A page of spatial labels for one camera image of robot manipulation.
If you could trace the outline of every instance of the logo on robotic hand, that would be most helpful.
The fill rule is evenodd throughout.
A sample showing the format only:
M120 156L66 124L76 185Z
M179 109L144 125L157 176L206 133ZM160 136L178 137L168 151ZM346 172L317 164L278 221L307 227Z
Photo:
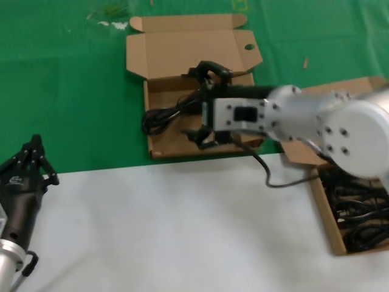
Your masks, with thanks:
M23 179L20 177L20 176L13 176L10 178L10 182L7 184L7 186L9 185L18 185L18 186L22 186L23 185Z

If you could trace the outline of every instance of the small debris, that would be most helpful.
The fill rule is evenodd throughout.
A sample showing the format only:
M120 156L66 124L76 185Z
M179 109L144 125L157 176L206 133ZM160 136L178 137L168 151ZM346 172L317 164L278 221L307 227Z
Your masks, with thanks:
M308 61L309 61L309 58L305 58L304 65L303 65L303 69L304 69L304 70L305 70L306 68L308 68Z
M124 22L124 23L111 23L116 29L120 29L120 30L125 30L127 25L128 25L128 22Z
M104 26L109 26L109 23L107 23L106 21L100 21L98 24L102 24Z

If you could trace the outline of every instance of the screw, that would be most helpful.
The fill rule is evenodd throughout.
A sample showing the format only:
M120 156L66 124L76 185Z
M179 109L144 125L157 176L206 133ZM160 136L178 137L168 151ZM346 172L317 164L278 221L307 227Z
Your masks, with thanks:
M341 128L341 129L340 129L340 134L342 134L342 135L345 136L345 137L348 137L348 132L347 132L346 129Z
M344 155L350 155L350 152L348 151L348 149L346 147L342 147L342 152Z

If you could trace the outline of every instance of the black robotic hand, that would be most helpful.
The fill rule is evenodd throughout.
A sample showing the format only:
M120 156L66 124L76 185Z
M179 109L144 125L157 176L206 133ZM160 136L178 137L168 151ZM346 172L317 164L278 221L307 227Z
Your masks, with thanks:
M0 204L7 215L1 239L27 251L47 186L59 183L57 173L44 157L41 136L33 135L20 152L0 165Z

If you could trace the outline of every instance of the hole in box flap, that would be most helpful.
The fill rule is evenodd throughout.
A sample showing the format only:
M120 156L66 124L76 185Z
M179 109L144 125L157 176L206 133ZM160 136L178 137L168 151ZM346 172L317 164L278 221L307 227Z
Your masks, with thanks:
M245 48L246 50L254 50L254 49L255 49L255 46L254 46L254 44L247 44L247 45L244 46L244 48Z

